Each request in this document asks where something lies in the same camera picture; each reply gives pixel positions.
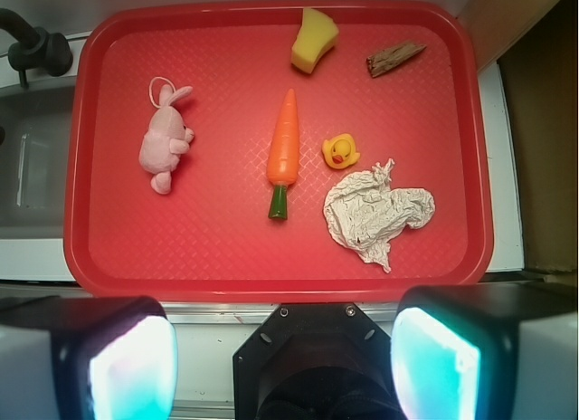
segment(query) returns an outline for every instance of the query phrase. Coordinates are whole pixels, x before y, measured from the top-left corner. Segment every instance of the textured tray surface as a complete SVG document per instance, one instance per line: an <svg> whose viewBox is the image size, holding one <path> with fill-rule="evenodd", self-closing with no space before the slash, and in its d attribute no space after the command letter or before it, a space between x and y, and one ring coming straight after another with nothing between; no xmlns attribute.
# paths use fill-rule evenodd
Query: textured tray surface
<svg viewBox="0 0 579 420"><path fill-rule="evenodd" d="M357 281L373 279L386 282L387 300L388 281L441 278L465 259L462 162L469 154L461 149L447 44L420 25L340 24L338 46L308 76L289 62L298 29L151 29L127 32L109 46L100 85L91 87L97 106L88 232L86 241L72 244L89 256L96 283L131 282L136 291L166 299L139 283L322 280L332 291L331 281L343 280L354 291ZM427 48L399 69L370 78L366 56L405 40ZM195 140L173 174L169 196L153 192L138 164L155 112L147 94L155 76L177 88L194 87L193 96L177 103ZM289 189L289 220L280 223L267 217L272 187L265 164L288 88L298 98L300 170ZM331 170L321 144L342 132L354 136L362 157L344 171ZM396 163L393 187L424 187L437 207L423 229L406 229L391 242L390 274L335 243L322 215L334 184L388 158ZM169 296L195 299L194 293Z"/></svg>

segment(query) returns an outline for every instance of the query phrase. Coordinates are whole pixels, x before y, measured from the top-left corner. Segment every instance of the wood chip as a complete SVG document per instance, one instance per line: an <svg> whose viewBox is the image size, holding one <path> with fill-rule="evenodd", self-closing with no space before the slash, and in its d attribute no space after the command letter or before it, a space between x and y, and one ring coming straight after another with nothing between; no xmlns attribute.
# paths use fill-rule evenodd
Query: wood chip
<svg viewBox="0 0 579 420"><path fill-rule="evenodd" d="M422 52L425 48L426 44L404 42L384 49L366 58L368 71L373 78L380 76L412 58L415 54Z"/></svg>

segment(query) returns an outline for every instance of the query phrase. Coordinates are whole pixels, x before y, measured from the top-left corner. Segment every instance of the yellow rubber duck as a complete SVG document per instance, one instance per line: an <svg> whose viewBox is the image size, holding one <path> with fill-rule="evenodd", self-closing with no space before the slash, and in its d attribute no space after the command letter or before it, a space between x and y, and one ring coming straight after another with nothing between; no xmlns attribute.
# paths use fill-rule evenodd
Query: yellow rubber duck
<svg viewBox="0 0 579 420"><path fill-rule="evenodd" d="M327 165L334 169L344 169L354 165L360 154L356 152L356 143L349 133L343 133L322 144L322 153Z"/></svg>

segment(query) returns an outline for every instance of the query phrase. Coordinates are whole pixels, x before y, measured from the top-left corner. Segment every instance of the toy carrot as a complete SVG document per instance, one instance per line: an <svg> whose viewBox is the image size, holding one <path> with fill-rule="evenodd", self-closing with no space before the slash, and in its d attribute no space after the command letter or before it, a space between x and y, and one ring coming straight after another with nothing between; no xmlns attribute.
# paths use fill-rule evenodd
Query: toy carrot
<svg viewBox="0 0 579 420"><path fill-rule="evenodd" d="M288 186L298 179L299 125L296 92L289 89L271 140L267 176L274 185L270 218L288 219Z"/></svg>

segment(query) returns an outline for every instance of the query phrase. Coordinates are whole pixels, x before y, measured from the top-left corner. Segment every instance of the sponge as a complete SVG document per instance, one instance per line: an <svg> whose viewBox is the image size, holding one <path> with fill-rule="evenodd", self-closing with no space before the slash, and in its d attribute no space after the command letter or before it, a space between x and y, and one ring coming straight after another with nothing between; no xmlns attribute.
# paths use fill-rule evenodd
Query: sponge
<svg viewBox="0 0 579 420"><path fill-rule="evenodd" d="M328 15L304 8L298 38L291 48L291 63L312 73L319 59L337 43L339 31Z"/></svg>

